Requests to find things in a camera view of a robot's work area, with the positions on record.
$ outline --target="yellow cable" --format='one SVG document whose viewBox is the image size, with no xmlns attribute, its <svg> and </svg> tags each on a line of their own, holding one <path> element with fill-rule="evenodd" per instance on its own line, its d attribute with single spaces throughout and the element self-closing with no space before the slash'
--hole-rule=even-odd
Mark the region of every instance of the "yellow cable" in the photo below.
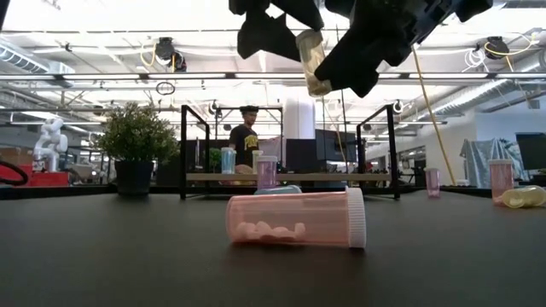
<svg viewBox="0 0 546 307">
<path fill-rule="evenodd" d="M 514 72 L 514 67 L 512 66 L 512 62 L 510 61 L 510 58 L 508 56 L 506 57 L 506 62 L 508 63 L 508 67 L 510 67 L 510 72 Z M 517 83 L 518 87 L 521 90 L 521 94 L 523 94 L 523 97 L 526 99 L 527 103 L 531 104 L 531 102 L 529 101 L 529 97 L 527 96 L 527 93 L 521 88 L 521 84 L 519 82 L 517 82 L 517 81 L 515 83 Z"/>
<path fill-rule="evenodd" d="M 142 64 L 144 64 L 144 65 L 147 66 L 147 67 L 151 67 L 151 66 L 154 64 L 154 62 L 155 62 L 155 46 L 156 46 L 156 45 L 157 45 L 157 44 L 154 43 L 154 51 L 152 51 L 152 52 L 153 52 L 153 53 L 152 53 L 152 61 L 149 62 L 149 63 L 146 62 L 146 60 L 144 60 L 144 53 L 143 53 L 144 45 L 141 47 L 141 51 L 140 51 L 140 61 L 142 61 Z"/>
<path fill-rule="evenodd" d="M 442 149 L 442 155 L 444 156 L 445 164 L 447 165 L 447 170 L 450 173 L 451 183 L 453 185 L 456 185 L 455 183 L 455 177 L 453 176 L 453 171 L 451 170 L 451 165 L 449 160 L 447 159 L 447 153 L 445 153 L 444 149 L 444 143 L 442 142 L 442 136 L 440 135 L 440 131 L 438 130 L 438 125 L 436 125 L 436 117 L 434 116 L 434 112 L 432 108 L 430 107 L 430 101 L 428 100 L 427 90 L 425 90 L 425 83 L 423 82 L 423 76 L 421 73 L 421 65 L 419 64 L 419 58 L 417 57 L 417 53 L 415 52 L 415 48 L 412 46 L 411 50 L 413 51 L 413 56 L 415 59 L 415 66 L 417 67 L 417 73 L 419 74 L 419 82 L 421 83 L 421 89 L 423 91 L 423 97 L 425 98 L 425 103 L 427 104 L 428 113 L 430 114 L 430 118 L 433 122 L 434 129 L 436 130 L 436 136 L 438 137 L 438 142 L 440 144 L 440 149 Z"/>
<path fill-rule="evenodd" d="M 512 67 L 512 63 L 510 62 L 510 58 L 506 56 L 506 62 L 508 62 L 508 67 L 510 67 L 510 72 L 514 72 L 514 68 Z"/>
<path fill-rule="evenodd" d="M 334 122 L 334 119 L 332 119 L 332 117 L 330 116 L 330 112 L 328 112 L 328 109 L 325 107 L 324 110 L 326 110 L 326 114 L 328 115 L 328 117 L 330 118 L 330 120 L 332 122 Z M 338 126 L 337 125 L 334 125 L 334 128 L 335 128 L 335 133 L 337 134 L 338 136 L 338 142 L 340 143 L 340 149 L 341 149 L 341 156 L 343 157 L 343 163 L 347 164 L 347 159 L 345 157 L 345 154 L 343 153 L 343 144 L 341 143 L 341 135 L 340 135 L 340 130 L 338 129 Z"/>
</svg>

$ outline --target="man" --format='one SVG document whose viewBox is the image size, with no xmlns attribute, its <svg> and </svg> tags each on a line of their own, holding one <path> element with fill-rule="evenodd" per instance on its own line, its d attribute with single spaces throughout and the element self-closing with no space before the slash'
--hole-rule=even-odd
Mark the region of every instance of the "man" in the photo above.
<svg viewBox="0 0 546 307">
<path fill-rule="evenodd" d="M 229 146 L 233 148 L 235 156 L 235 172 L 238 174 L 253 173 L 253 150 L 258 150 L 258 134 L 253 130 L 258 107 L 241 107 L 244 119 L 242 125 L 238 125 L 229 134 Z"/>
</svg>

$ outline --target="humanoid robot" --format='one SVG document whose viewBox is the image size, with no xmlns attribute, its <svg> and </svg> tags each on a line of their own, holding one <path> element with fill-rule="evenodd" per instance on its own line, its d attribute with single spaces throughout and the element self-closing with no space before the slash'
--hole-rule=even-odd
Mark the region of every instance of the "humanoid robot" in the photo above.
<svg viewBox="0 0 546 307">
<path fill-rule="evenodd" d="M 48 160 L 48 172 L 58 171 L 59 153 L 64 153 L 68 149 L 67 136 L 61 134 L 63 124 L 62 119 L 47 119 L 42 125 L 40 138 L 33 151 L 35 163 L 32 168 L 35 171 L 44 168 L 45 160 Z"/>
</svg>

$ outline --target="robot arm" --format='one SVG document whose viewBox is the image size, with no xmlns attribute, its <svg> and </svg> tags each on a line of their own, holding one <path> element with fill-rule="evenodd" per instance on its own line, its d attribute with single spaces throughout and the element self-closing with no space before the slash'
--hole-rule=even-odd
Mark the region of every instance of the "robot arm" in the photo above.
<svg viewBox="0 0 546 307">
<path fill-rule="evenodd" d="M 351 19 L 351 26 L 315 71 L 320 81 L 329 80 L 333 90 L 351 88 L 366 96 L 377 83 L 382 61 L 396 67 L 445 18 L 455 13 L 462 22 L 492 6 L 492 0 L 229 0 L 233 14 L 246 14 L 237 36 L 237 52 L 246 59 L 259 50 L 299 61 L 295 36 L 286 26 L 285 15 L 269 17 L 265 10 L 275 4 L 309 28 L 324 24 L 322 5 Z"/>
</svg>

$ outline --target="red object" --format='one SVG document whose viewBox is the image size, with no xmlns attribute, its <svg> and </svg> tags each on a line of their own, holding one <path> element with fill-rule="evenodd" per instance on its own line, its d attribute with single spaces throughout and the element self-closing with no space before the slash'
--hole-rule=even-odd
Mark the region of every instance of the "red object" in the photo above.
<svg viewBox="0 0 546 307">
<path fill-rule="evenodd" d="M 32 177 L 32 165 L 18 165 L 20 169 L 22 169 L 26 175 L 28 176 L 28 182 L 25 185 L 19 186 L 19 187 L 28 187 L 30 186 L 31 177 Z M 6 178 L 8 180 L 20 180 L 20 175 L 16 172 L 10 170 L 7 167 L 0 166 L 0 177 Z"/>
<path fill-rule="evenodd" d="M 31 187 L 68 187 L 67 172 L 33 173 L 29 178 Z"/>
</svg>

